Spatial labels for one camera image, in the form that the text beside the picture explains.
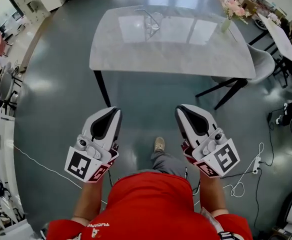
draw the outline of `forearm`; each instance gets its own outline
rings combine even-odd
[[[208,212],[224,210],[228,213],[220,178],[209,178],[200,171],[200,205]]]
[[[100,214],[102,203],[103,178],[97,183],[85,183],[77,202],[73,217],[88,221]]]

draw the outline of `floor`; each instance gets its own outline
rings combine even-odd
[[[141,4],[187,7],[223,15],[219,0],[72,0],[66,3],[55,13],[39,40],[25,74],[14,130],[14,144],[18,148],[46,167],[70,177],[64,172],[69,146],[74,145],[86,118],[106,107],[89,68],[95,29],[106,10]],[[249,25],[235,23],[247,42],[261,33],[252,21]],[[264,49],[271,42],[266,36],[254,46]],[[271,76],[259,85],[242,89],[214,111],[227,87],[195,98],[195,94],[215,85],[210,77],[116,71],[103,72],[103,77],[112,104],[123,112],[117,141],[119,158],[110,170],[114,182],[152,166],[149,158],[156,136],[165,138],[168,153],[184,161],[180,147],[183,140],[174,109],[179,104],[197,105],[211,112],[226,136],[233,139],[241,161],[230,174],[245,171],[258,154],[261,142],[264,143],[261,158],[271,163],[271,134],[275,157],[271,167],[261,166],[256,228],[259,176],[243,177],[243,197],[230,196],[230,187],[225,188],[225,195],[229,211],[247,218],[254,235],[274,226],[283,200],[292,191],[292,135],[287,127],[275,126],[270,133],[267,116],[284,102],[292,101],[292,79],[282,89],[282,76]],[[272,119],[279,113],[274,112]],[[20,152],[15,151],[14,156],[21,202],[33,229],[38,231],[51,220],[70,218],[80,189]],[[199,180],[196,170],[192,168],[188,177],[193,188]],[[222,183],[235,185],[238,180],[239,177],[231,177]],[[103,200],[107,200],[110,189],[106,177]],[[235,194],[240,196],[242,192],[239,186]]]

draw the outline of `gray chair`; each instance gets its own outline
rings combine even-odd
[[[5,109],[5,115],[7,114],[7,106],[9,106],[11,109],[16,109],[16,103],[11,102],[11,98],[14,94],[17,94],[17,92],[14,89],[15,80],[13,76],[5,72],[0,80],[0,101],[3,102],[3,108]]]
[[[196,95],[196,97],[203,96],[205,94],[211,93],[221,87],[227,86],[231,87],[226,95],[220,100],[217,106],[214,108],[217,110],[220,106],[224,105],[231,97],[235,95],[241,88],[247,85],[257,85],[266,78],[268,78],[275,69],[275,62],[273,57],[266,51],[256,49],[249,44],[247,44],[249,49],[252,62],[255,67],[256,77],[253,79],[244,78],[230,78],[230,77],[212,77],[212,79],[218,83],[217,86],[205,90]]]

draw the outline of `power strip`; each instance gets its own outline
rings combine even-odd
[[[259,156],[256,157],[254,167],[252,168],[252,174],[258,174],[258,168],[260,167],[261,158]]]

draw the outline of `person's right arm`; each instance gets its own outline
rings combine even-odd
[[[200,171],[200,205],[213,217],[228,214],[225,194],[220,178],[209,178]]]

